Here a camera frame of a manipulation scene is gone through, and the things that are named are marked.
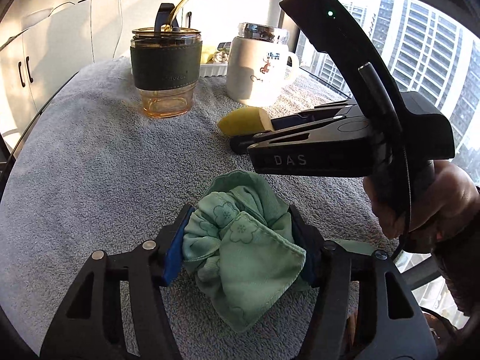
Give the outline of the person's right hand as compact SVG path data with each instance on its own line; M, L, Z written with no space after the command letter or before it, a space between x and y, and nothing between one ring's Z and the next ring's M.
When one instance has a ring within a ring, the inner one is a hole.
M435 179L413 203L409 230L434 232L437 246L479 250L479 189L470 176L447 160L434 162Z

